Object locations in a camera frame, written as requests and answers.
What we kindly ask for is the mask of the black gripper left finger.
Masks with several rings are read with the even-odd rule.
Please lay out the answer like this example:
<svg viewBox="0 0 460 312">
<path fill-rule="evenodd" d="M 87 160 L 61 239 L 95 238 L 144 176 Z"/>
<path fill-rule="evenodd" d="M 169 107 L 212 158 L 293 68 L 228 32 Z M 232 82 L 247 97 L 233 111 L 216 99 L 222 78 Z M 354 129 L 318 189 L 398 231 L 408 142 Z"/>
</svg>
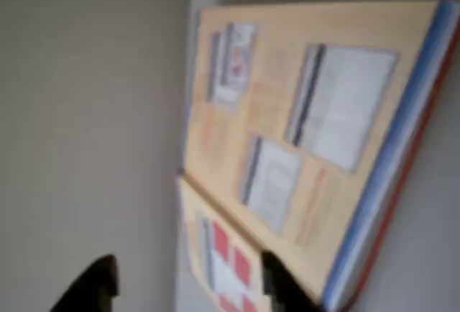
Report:
<svg viewBox="0 0 460 312">
<path fill-rule="evenodd" d="M 113 311 L 119 296 L 119 266 L 114 254 L 99 257 L 69 285 L 52 312 Z"/>
</svg>

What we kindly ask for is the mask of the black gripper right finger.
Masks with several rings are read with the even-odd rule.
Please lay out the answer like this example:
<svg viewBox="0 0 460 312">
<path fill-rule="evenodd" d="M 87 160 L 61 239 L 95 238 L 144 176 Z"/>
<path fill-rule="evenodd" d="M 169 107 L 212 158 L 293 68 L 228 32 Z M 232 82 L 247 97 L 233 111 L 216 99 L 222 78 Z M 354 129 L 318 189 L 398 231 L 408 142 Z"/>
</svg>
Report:
<svg viewBox="0 0 460 312">
<path fill-rule="evenodd" d="M 263 291 L 270 298 L 271 311 L 321 312 L 296 282 L 282 261 L 271 251 L 261 252 Z"/>
</svg>

